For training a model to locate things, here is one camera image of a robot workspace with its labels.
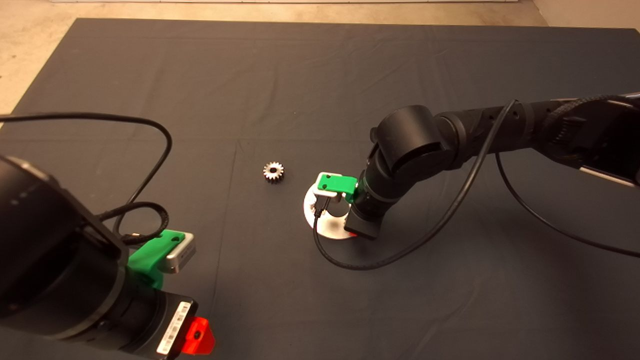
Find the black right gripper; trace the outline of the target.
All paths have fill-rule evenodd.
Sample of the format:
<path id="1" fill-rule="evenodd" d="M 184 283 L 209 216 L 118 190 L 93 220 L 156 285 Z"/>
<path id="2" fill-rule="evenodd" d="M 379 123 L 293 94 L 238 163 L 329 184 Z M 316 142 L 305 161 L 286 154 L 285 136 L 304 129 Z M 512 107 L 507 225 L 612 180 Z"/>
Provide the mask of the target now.
<path id="1" fill-rule="evenodd" d="M 383 216 L 367 215 L 356 205 L 351 205 L 343 228 L 349 233 L 350 239 L 362 237 L 367 240 L 375 240 L 380 236 L 383 219 Z"/>

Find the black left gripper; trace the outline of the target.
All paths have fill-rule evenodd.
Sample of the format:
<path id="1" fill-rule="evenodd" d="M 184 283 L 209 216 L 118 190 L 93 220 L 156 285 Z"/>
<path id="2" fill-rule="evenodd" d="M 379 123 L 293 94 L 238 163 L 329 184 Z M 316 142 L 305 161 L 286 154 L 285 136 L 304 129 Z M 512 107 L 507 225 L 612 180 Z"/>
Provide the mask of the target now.
<path id="1" fill-rule="evenodd" d="M 194 316 L 192 297 L 125 281 L 110 293 L 110 348 L 147 360 L 211 354 L 217 340 L 210 321 Z"/>

